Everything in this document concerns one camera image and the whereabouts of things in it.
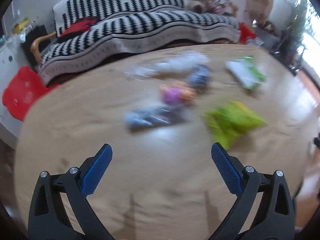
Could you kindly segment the yellow green snack bag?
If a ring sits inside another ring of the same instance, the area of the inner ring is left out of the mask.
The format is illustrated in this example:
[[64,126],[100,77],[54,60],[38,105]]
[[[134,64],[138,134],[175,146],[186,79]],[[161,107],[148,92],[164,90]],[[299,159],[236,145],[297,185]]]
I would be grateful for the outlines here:
[[213,139],[226,150],[242,135],[266,124],[262,116],[240,101],[205,111],[203,119]]

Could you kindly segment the blue silver foil wrapper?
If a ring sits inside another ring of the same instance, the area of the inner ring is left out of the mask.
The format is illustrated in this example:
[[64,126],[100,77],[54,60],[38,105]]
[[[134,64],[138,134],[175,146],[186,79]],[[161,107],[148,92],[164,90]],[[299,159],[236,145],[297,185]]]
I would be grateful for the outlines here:
[[127,128],[132,131],[140,131],[149,128],[171,126],[186,122],[184,107],[161,106],[144,109],[136,109],[124,116]]

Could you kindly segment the green white wrapper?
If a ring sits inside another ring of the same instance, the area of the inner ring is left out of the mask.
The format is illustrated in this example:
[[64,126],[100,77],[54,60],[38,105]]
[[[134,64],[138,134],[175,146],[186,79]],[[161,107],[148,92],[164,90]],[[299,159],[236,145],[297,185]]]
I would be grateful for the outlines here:
[[256,67],[252,56],[225,61],[225,66],[246,90],[255,90],[266,82],[266,76]]

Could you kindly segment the small pink doll toy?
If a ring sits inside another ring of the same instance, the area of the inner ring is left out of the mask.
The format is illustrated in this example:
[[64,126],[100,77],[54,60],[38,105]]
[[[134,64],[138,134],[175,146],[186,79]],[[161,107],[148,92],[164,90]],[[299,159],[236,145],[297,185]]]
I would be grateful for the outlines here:
[[159,87],[159,91],[162,101],[168,105],[190,103],[197,96],[195,89],[181,81],[175,81],[171,85],[162,84]]

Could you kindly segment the clear plastic bag ball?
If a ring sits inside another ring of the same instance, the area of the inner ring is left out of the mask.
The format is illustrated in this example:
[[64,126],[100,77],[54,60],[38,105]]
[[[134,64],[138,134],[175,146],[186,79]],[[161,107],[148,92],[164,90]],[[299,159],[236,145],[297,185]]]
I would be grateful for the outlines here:
[[134,63],[124,68],[127,77],[148,79],[164,76],[184,76],[198,65],[206,65],[210,59],[198,51],[186,51],[161,61]]

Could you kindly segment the white paper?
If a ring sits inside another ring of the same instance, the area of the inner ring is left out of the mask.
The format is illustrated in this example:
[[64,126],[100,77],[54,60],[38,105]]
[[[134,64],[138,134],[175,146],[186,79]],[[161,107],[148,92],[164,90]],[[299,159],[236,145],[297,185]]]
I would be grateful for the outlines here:
[[212,79],[212,70],[204,64],[197,64],[187,76],[186,82],[192,89],[203,90],[207,88]]

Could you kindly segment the red bear plastic stool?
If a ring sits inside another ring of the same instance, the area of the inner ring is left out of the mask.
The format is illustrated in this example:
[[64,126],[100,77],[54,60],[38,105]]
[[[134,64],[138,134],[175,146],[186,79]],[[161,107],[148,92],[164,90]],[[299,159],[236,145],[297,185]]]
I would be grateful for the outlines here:
[[14,118],[24,121],[32,105],[58,86],[44,86],[41,78],[29,66],[24,66],[4,90],[2,103]]

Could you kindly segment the white cabinet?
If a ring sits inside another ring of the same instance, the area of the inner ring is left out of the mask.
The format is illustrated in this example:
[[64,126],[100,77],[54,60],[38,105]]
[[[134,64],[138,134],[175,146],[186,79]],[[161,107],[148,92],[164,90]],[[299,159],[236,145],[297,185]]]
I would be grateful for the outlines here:
[[2,103],[4,90],[18,70],[30,66],[17,36],[9,37],[1,47],[1,140],[15,149],[20,134],[22,122],[14,118]]

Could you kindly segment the red bag on floor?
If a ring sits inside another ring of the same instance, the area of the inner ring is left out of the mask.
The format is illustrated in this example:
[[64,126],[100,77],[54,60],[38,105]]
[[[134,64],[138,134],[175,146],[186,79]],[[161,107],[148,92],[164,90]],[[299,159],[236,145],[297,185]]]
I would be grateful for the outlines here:
[[240,44],[246,44],[248,40],[256,39],[256,34],[253,29],[247,26],[244,22],[240,22]]

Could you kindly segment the red cloth on sofa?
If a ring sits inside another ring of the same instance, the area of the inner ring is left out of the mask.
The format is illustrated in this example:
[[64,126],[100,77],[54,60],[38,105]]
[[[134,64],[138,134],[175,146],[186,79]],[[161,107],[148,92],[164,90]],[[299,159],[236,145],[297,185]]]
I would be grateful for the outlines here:
[[91,29],[91,26],[96,25],[99,21],[98,17],[93,16],[78,19],[60,35],[60,38],[76,37]]

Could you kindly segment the black white striped sofa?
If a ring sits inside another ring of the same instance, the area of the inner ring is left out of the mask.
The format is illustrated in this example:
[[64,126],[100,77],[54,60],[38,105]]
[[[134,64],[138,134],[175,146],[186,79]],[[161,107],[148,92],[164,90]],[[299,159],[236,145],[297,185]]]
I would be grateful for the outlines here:
[[[146,53],[177,41],[240,40],[236,17],[185,10],[183,0],[61,0],[53,14],[56,41],[45,53],[38,51],[42,38],[31,47],[44,85],[62,74],[89,70],[117,54]],[[100,19],[91,29],[60,38],[76,20],[91,16]]]

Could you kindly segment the plush toys on sofa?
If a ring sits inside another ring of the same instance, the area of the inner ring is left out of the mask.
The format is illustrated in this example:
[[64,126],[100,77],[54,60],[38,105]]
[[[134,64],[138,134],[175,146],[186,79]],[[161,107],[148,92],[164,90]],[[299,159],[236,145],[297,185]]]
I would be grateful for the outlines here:
[[199,14],[212,13],[236,17],[239,7],[231,0],[183,0],[183,8]]

